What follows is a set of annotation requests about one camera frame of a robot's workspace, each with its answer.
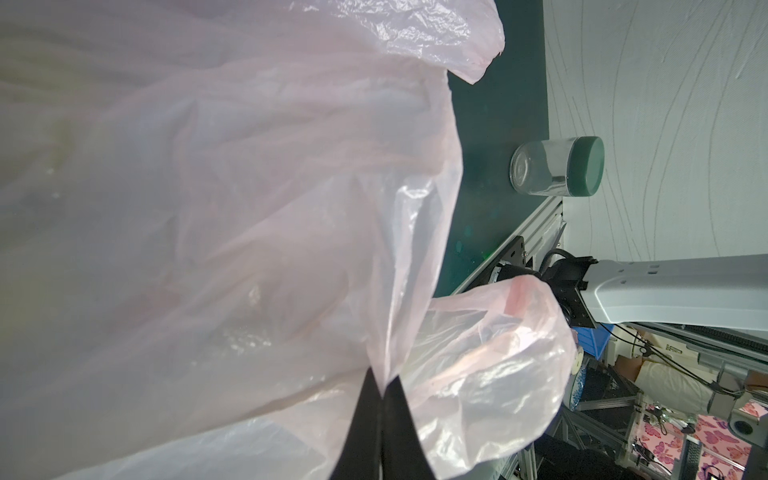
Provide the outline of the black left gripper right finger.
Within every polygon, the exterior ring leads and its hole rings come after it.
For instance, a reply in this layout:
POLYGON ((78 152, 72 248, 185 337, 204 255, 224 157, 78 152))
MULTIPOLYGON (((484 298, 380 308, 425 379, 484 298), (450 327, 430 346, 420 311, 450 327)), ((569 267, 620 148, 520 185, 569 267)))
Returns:
POLYGON ((382 478, 385 480, 435 480, 422 449, 399 377, 383 397, 382 478))

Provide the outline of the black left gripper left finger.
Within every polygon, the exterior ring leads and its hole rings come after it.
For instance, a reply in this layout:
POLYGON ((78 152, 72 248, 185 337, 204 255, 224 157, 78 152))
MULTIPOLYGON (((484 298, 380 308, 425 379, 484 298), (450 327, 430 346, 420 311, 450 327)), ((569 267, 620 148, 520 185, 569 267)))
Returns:
POLYGON ((382 413, 383 398, 374 373, 369 368, 330 480, 381 478, 382 413))

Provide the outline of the pink plastic bag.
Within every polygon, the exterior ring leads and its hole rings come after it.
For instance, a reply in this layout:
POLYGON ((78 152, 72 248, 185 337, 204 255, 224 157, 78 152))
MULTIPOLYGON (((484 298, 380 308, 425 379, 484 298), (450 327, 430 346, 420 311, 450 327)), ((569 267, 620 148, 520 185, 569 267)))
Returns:
POLYGON ((1 475, 325 479, 402 381, 439 478, 541 436, 575 344, 523 276, 436 298, 451 76, 491 1, 5 1, 1 475))

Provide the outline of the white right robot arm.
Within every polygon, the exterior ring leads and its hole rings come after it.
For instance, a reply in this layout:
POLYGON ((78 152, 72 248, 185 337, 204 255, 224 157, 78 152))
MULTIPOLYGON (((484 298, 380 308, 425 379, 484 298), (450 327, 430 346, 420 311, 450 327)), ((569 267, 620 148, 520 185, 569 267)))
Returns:
POLYGON ((767 330, 767 256, 617 262, 564 257, 541 279, 574 326, 685 324, 767 330))

